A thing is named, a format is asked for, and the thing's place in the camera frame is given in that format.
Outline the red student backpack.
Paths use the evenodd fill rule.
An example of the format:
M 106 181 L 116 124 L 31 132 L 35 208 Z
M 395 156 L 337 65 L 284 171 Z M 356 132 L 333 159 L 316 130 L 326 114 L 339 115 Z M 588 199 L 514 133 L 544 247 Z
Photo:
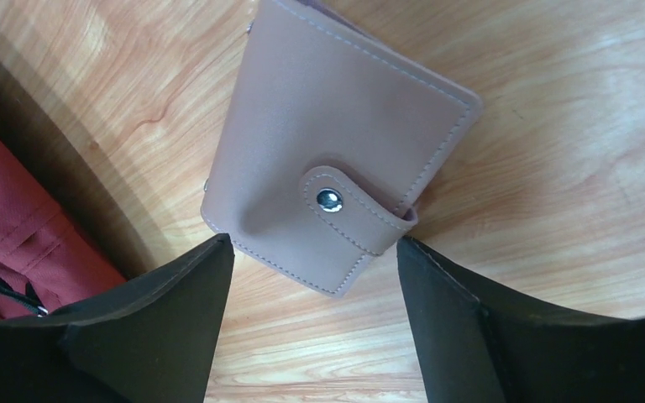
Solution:
M 125 281 L 1 141 L 0 279 L 46 311 Z

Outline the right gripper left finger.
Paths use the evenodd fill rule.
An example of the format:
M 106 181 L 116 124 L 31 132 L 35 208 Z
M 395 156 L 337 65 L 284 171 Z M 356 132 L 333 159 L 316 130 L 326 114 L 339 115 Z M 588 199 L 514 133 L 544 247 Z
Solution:
M 218 234 L 43 317 L 0 321 L 0 402 L 202 402 L 233 273 Z

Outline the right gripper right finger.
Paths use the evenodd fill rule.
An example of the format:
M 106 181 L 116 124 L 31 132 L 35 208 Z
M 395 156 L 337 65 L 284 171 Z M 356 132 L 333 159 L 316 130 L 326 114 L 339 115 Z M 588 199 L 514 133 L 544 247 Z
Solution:
M 431 402 L 645 402 L 645 317 L 521 293 L 405 237 L 398 275 Z

